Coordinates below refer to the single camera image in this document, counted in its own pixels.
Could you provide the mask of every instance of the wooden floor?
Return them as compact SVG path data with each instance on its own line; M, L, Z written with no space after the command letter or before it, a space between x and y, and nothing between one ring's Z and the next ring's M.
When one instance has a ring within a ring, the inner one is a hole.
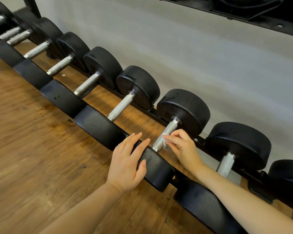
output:
M33 44L16 48L25 53ZM45 54L34 61L44 70L57 62ZM70 67L55 78L71 90L86 80ZM100 86L84 100L104 115L121 101ZM164 129L132 106L115 123L151 144ZM161 155L187 174L172 152ZM39 233L106 181L111 156L0 60L0 233ZM95 233L211 233L174 202L175 191L169 185L160 193L143 180Z

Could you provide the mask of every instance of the left forearm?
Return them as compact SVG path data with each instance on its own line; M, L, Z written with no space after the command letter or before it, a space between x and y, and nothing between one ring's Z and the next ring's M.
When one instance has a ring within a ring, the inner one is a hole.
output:
M92 234L108 210L120 199L121 193L106 183L62 215L42 233Z

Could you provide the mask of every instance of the hand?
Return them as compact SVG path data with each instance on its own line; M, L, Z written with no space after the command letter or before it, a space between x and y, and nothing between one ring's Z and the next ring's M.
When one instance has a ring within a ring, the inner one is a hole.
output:
M138 170L137 164L150 139L143 141L131 153L134 144L141 136L141 132L137 135L133 133L117 145L113 151L106 183L113 185L121 194L135 188L146 174L146 160L141 161Z
M204 166L194 144L194 141L189 137L189 135L183 130L175 130L171 135L163 135L166 144L172 149L176 154L180 163L187 169L192 175L198 169Z

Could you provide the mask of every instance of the left hand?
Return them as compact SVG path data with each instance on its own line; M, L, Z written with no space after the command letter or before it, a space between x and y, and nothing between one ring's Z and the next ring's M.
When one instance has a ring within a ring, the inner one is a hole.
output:
M146 160L142 160L137 170L138 161L148 146L150 139L144 140L132 152L134 144L140 139L142 133L134 133L124 139L113 151L107 182L113 185L121 194L135 188L144 178L147 171Z

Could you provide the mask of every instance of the person's arm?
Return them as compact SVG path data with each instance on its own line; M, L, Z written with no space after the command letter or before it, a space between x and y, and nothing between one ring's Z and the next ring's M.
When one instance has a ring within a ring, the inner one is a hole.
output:
M92 234L109 209L125 192L135 188L146 174L146 161L140 163L138 170L137 164L150 139L143 141L131 154L141 135L142 133L132 134L115 148L104 185L64 213L41 234Z
M248 233L293 234L292 219L206 166L184 130L163 137L180 163L219 198Z

